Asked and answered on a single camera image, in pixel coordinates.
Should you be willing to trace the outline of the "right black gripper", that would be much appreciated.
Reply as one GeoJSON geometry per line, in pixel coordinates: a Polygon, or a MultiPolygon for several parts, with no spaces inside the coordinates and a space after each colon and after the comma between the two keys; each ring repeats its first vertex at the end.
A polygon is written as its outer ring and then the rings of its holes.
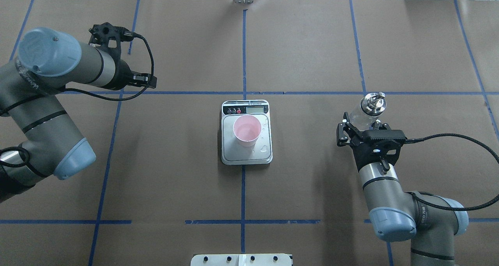
{"type": "Polygon", "coordinates": [[[380,164],[384,172],[395,165],[406,136],[401,130],[391,130],[387,123],[376,120],[372,130],[360,132],[344,112],[342,122],[337,126],[337,146],[351,146],[358,171],[369,164],[380,164]]]}

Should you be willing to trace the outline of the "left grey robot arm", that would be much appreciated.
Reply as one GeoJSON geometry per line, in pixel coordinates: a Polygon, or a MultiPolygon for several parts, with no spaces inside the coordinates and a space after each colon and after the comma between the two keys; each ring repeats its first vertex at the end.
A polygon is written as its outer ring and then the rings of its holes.
{"type": "Polygon", "coordinates": [[[153,61],[146,38],[110,23],[93,25],[84,44],[66,32],[34,28],[19,43],[18,55],[1,67],[1,116],[11,117],[27,140],[1,150],[1,201],[20,195],[39,181],[66,180],[95,162],[96,155],[57,99],[78,92],[107,101],[113,98],[81,89],[80,83],[107,90],[126,86],[155,88],[154,63],[149,73],[132,71],[121,59],[121,43],[141,39],[153,61]]]}

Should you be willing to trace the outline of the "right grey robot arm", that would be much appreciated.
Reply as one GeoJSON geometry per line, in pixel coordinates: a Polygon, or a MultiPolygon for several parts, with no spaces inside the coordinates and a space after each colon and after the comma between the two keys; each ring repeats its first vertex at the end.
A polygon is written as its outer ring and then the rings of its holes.
{"type": "Polygon", "coordinates": [[[395,164],[406,142],[401,130],[372,119],[358,128],[347,112],[337,126],[337,145],[352,149],[369,218],[378,239],[410,241],[412,266],[455,266],[455,236],[469,216],[452,199],[418,191],[405,192],[395,164]]]}

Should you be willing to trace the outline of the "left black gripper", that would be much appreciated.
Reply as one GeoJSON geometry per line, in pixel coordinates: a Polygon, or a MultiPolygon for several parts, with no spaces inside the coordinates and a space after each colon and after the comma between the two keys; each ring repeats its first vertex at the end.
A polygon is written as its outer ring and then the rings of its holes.
{"type": "Polygon", "coordinates": [[[150,73],[132,73],[129,65],[119,60],[114,77],[111,80],[111,90],[123,89],[131,83],[131,86],[156,86],[157,77],[150,73]]]}

